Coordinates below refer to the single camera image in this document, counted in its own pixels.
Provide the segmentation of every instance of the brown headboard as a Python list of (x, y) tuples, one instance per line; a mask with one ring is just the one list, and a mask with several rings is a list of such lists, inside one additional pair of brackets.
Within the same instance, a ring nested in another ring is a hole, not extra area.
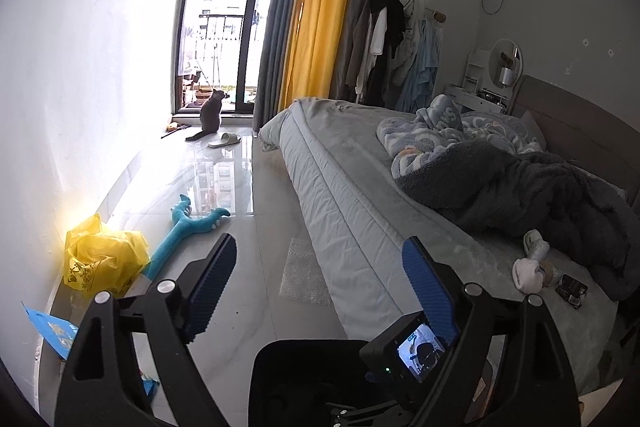
[(509, 113), (530, 111), (546, 138), (546, 149), (626, 190), (640, 211), (640, 133), (619, 118), (558, 86), (523, 75)]

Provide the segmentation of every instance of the camera screen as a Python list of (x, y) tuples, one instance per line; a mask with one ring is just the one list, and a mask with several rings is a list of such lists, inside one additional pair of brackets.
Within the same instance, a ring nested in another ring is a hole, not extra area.
[(443, 354), (444, 347), (426, 324), (419, 325), (407, 340), (398, 346), (400, 360), (420, 383), (436, 366)]

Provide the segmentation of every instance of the teal plush toy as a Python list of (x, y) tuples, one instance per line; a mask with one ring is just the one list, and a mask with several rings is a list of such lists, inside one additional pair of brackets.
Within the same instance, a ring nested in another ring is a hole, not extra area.
[(180, 194), (180, 203), (171, 209), (174, 227), (151, 255), (151, 261), (143, 268), (138, 278), (131, 285), (131, 288), (127, 291), (127, 297), (146, 292), (146, 289), (149, 288), (151, 282), (156, 278), (164, 263), (171, 257), (171, 254), (174, 253), (181, 240), (193, 233), (210, 232), (219, 225), (223, 216), (228, 217), (231, 215), (226, 208), (216, 208), (211, 211), (209, 216), (204, 217), (191, 217), (190, 214), (191, 200), (184, 194)]

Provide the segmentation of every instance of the black door frame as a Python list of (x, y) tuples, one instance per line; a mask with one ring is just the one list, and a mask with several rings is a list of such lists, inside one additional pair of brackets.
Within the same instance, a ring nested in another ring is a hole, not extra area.
[[(236, 109), (233, 111), (222, 111), (222, 113), (252, 114), (254, 104), (244, 101), (244, 87), (246, 85), (246, 65), (249, 56), (249, 45), (251, 43), (251, 29), (254, 18), (256, 0), (246, 0), (244, 6), (244, 16), (242, 17), (242, 29), (240, 32), (240, 53), (238, 58), (238, 78), (236, 79)], [(178, 61), (180, 60), (180, 40), (182, 39), (182, 25), (184, 23), (184, 7), (186, 0), (181, 0), (178, 10), (176, 42), (175, 42), (175, 64), (174, 64), (174, 114), (197, 114), (199, 109), (184, 109), (180, 107), (182, 99), (182, 77), (178, 75)]]

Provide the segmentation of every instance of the round mirror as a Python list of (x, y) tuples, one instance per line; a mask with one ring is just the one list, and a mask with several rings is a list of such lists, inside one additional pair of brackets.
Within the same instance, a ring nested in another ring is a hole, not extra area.
[(488, 73), (496, 87), (513, 86), (522, 75), (522, 54), (511, 39), (501, 39), (489, 54)]

